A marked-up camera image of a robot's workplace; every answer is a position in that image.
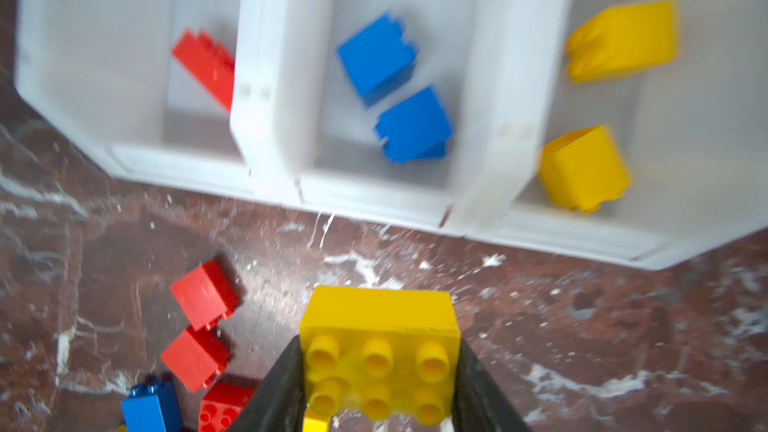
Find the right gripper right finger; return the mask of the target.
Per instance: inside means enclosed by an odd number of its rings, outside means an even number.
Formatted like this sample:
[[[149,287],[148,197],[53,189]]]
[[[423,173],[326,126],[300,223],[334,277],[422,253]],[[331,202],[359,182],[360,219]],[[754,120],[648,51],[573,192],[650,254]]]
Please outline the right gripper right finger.
[[[478,356],[461,340],[451,421],[455,432],[530,432]]]

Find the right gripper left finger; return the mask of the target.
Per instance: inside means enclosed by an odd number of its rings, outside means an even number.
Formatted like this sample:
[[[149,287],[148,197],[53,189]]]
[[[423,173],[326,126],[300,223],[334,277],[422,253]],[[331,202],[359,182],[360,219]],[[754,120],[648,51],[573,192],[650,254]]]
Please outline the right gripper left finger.
[[[299,432],[303,429],[306,409],[303,354],[296,335],[228,431]]]

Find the yellow six-stud lego brick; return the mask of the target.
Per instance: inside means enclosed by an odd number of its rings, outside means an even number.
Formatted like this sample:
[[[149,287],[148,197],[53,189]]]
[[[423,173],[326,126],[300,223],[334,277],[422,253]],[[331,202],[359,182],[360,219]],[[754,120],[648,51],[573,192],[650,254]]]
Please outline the yellow six-stud lego brick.
[[[319,286],[299,339],[310,417],[450,416],[461,334],[448,293]]]

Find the red lego brick small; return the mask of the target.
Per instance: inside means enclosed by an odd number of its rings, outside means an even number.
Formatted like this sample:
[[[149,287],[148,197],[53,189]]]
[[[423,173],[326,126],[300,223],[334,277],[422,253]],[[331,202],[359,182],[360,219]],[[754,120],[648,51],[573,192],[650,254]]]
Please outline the red lego brick small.
[[[170,291],[195,331],[210,331],[228,319],[239,303],[216,260],[188,272],[171,284]]]

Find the blue lego brick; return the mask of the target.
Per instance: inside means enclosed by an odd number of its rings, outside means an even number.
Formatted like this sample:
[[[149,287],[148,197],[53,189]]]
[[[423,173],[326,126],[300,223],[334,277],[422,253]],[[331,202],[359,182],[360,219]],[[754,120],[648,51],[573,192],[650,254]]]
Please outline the blue lego brick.
[[[413,76],[419,47],[405,36],[405,23],[385,12],[342,42],[337,56],[366,108],[407,83]]]
[[[155,381],[134,386],[121,408],[129,432],[178,432],[183,423],[173,384]]]
[[[442,159],[454,133],[433,86],[383,112],[375,126],[383,155],[393,163]]]

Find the red lego brick long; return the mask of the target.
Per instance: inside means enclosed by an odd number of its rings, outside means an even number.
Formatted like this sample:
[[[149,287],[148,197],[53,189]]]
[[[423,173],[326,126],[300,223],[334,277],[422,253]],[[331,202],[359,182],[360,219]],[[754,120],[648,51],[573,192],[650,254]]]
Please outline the red lego brick long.
[[[172,49],[172,56],[220,104],[231,111],[235,60],[227,49],[205,30],[185,29]]]

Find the blue lego brick top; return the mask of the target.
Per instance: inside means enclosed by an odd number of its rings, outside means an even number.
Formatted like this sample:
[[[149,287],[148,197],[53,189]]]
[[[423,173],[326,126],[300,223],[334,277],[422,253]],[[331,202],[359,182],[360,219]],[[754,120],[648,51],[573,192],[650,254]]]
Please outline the blue lego brick top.
[[[385,12],[342,42],[337,56],[366,108],[407,83],[413,76],[419,47],[405,36],[405,23]]]

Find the small yellow round lego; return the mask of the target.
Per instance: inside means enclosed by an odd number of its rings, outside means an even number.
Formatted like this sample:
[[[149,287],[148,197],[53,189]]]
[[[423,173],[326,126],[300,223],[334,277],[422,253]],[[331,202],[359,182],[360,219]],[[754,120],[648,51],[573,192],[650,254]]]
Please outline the small yellow round lego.
[[[302,432],[328,432],[331,418],[307,408],[302,423]]]

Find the red eight-stud lego brick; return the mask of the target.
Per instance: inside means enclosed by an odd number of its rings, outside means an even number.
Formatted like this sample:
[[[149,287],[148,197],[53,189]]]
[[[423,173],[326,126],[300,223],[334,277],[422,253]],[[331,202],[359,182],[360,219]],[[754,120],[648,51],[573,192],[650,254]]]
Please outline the red eight-stud lego brick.
[[[254,395],[253,388],[214,384],[203,397],[198,416],[199,432],[226,431]]]

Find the red lego brick square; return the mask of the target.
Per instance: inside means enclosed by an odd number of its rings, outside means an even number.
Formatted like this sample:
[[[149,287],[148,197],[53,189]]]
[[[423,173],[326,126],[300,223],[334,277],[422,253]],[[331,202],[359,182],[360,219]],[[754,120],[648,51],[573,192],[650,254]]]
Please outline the red lego brick square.
[[[230,356],[213,332],[188,326],[162,352],[161,360],[194,393],[207,389],[226,370]]]

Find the right white bin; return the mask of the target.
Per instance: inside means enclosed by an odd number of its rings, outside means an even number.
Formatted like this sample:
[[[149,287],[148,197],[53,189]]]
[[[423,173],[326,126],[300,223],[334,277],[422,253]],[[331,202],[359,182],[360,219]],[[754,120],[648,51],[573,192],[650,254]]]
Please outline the right white bin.
[[[629,1],[570,0],[574,31]],[[635,77],[559,77],[544,137],[605,125],[632,186],[591,214],[552,205],[531,179],[473,239],[659,270],[767,225],[767,0],[676,0],[679,49]]]

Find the white bin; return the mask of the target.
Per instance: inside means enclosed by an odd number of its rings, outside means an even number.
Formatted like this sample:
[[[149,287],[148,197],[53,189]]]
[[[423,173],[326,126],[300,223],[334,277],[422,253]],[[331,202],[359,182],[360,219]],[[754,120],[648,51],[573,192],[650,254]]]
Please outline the white bin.
[[[574,31],[629,1],[570,0]],[[552,205],[531,179],[473,239],[659,270],[767,225],[767,0],[676,0],[679,49],[635,77],[559,77],[544,137],[605,125],[632,186],[591,214]]]
[[[109,175],[290,206],[296,189],[173,57],[186,31],[237,59],[241,0],[19,0],[15,86]]]
[[[260,199],[466,235],[533,178],[571,0],[241,0],[230,129]],[[385,13],[418,48],[413,78],[363,105],[337,46]],[[379,116],[433,87],[440,160],[390,162]]]

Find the middle white bin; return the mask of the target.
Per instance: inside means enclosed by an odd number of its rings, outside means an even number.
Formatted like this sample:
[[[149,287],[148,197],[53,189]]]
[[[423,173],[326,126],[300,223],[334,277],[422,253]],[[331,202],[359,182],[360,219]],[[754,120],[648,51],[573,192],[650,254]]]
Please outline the middle white bin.
[[[230,129],[260,199],[466,235],[533,178],[571,0],[241,0]],[[413,78],[363,105],[337,46],[385,13],[418,48]],[[440,160],[390,162],[379,116],[433,87]]]

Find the left white bin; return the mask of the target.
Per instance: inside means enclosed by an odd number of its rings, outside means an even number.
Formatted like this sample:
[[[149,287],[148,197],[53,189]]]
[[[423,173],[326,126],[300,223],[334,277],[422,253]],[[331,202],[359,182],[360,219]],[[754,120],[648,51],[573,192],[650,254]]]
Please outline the left white bin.
[[[296,189],[173,57],[186,31],[237,59],[241,0],[19,0],[15,86],[109,175],[290,206]]]

